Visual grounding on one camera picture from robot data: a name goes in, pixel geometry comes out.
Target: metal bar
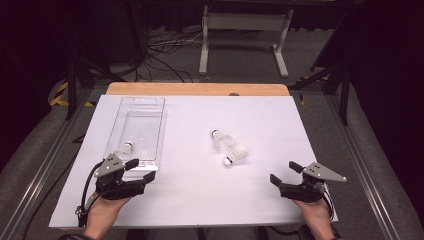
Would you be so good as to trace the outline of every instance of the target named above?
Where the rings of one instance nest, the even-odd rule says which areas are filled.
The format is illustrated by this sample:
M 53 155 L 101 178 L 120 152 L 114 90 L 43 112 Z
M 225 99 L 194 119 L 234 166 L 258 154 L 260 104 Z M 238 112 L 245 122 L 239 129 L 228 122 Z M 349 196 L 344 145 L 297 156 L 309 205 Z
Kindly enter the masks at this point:
M 209 13 L 209 29 L 281 31 L 286 15 Z
M 78 107 L 74 112 L 72 118 L 68 121 L 65 121 L 62 125 L 58 136 L 56 137 L 52 147 L 47 153 L 44 161 L 41 163 L 40 168 L 35 174 L 31 184 L 27 188 L 24 196 L 22 197 L 21 202 L 13 213 L 12 217 L 9 220 L 6 228 L 3 230 L 3 233 L 0 236 L 2 240 L 12 240 L 15 239 L 17 232 L 21 229 L 25 219 L 28 217 L 32 206 L 37 200 L 38 195 L 40 194 L 43 186 L 49 177 L 49 174 L 56 162 L 57 155 L 60 153 L 64 140 L 66 136 L 72 129 L 76 119 L 78 118 L 79 113 L 84 108 L 85 103 L 87 102 L 91 90 L 83 89 L 79 99 L 78 99 Z
M 352 137 L 352 134 L 349 128 L 343 125 L 343 122 L 339 118 L 339 109 L 337 106 L 336 99 L 333 95 L 326 96 L 327 104 L 330 107 L 333 118 L 337 122 L 337 126 L 342 133 L 346 144 L 349 147 L 352 164 L 356 170 L 356 173 L 361 181 L 362 187 L 364 188 L 365 194 L 368 197 L 368 201 L 374 211 L 374 214 L 377 218 L 377 221 L 380 225 L 381 230 L 386 239 L 400 239 L 396 228 L 386 210 L 386 207 L 380 197 L 380 193 L 377 190 L 377 187 L 374 185 L 374 181 L 368 169 L 365 165 L 364 160 L 362 159 L 361 153 L 356 146 L 355 140 Z
M 350 72 L 349 69 L 344 69 L 345 76 L 342 82 L 342 93 L 340 97 L 340 111 L 339 116 L 343 124 L 347 126 L 347 104 L 349 99 L 349 87 L 350 87 Z
M 332 74 L 338 68 L 339 68 L 338 65 L 334 65 L 334 66 L 331 66 L 329 68 L 325 68 L 325 69 L 315 73 L 314 75 L 308 77 L 307 79 L 305 79 L 302 82 L 297 82 L 294 85 L 288 86 L 288 89 L 289 90 L 301 90 L 303 87 L 306 87 L 311 83 L 314 83 L 315 81 L 327 76 L 328 74 Z

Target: white cap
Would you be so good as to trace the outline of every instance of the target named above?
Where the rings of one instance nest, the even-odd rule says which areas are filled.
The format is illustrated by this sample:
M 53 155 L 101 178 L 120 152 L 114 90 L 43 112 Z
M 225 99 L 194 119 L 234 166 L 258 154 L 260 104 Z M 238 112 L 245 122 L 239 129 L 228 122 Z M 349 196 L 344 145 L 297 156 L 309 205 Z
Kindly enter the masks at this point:
M 230 166 L 231 164 L 232 164 L 233 162 L 228 158 L 228 157 L 226 157 L 225 159 L 224 159 L 224 165 L 225 166 Z

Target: wrist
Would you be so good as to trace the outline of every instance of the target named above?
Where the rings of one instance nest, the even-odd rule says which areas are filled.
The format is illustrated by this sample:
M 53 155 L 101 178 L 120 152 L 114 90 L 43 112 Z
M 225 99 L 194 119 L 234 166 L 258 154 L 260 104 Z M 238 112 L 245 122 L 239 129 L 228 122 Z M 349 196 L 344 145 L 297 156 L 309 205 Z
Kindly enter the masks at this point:
M 92 229 L 92 228 L 86 228 L 85 231 L 84 231 L 84 235 L 93 239 L 93 240 L 102 239 L 104 234 L 105 233 L 103 231 Z
M 311 233 L 316 240 L 333 240 L 335 238 L 331 226 L 311 229 Z

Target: human hand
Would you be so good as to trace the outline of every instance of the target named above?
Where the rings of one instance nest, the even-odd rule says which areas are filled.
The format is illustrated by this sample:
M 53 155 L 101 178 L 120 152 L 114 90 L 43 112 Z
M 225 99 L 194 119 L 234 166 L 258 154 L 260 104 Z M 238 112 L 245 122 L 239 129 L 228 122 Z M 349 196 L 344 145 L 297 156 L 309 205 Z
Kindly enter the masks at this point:
M 330 209 L 323 198 L 314 203 L 298 200 L 293 202 L 302 210 L 303 218 L 316 240 L 334 239 L 330 224 Z
M 88 212 L 87 227 L 84 234 L 93 239 L 102 239 L 118 217 L 121 208 L 131 198 L 107 200 L 99 196 Z

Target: transparent plastic tray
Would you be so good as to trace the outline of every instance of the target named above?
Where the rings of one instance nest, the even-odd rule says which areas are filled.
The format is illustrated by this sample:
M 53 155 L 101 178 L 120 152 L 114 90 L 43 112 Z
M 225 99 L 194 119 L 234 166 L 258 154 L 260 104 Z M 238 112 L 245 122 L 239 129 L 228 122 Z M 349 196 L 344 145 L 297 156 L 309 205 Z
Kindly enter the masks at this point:
M 165 98 L 122 98 L 104 157 L 115 153 L 124 162 L 138 158 L 132 171 L 157 171 L 165 120 Z

